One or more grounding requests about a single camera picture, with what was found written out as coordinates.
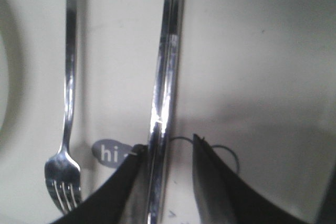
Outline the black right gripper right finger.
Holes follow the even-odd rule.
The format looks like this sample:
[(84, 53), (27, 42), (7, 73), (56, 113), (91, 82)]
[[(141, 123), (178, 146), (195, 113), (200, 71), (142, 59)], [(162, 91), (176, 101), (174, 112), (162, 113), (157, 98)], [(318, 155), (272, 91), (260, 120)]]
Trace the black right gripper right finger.
[(249, 187), (196, 134), (193, 189), (201, 223), (303, 223)]

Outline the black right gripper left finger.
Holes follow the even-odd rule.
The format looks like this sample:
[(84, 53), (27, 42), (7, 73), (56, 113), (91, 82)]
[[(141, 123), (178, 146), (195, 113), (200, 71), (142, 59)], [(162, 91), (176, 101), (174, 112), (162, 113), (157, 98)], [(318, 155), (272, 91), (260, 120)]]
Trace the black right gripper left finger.
[(145, 158), (146, 146), (135, 145), (95, 193), (54, 223), (118, 223)]

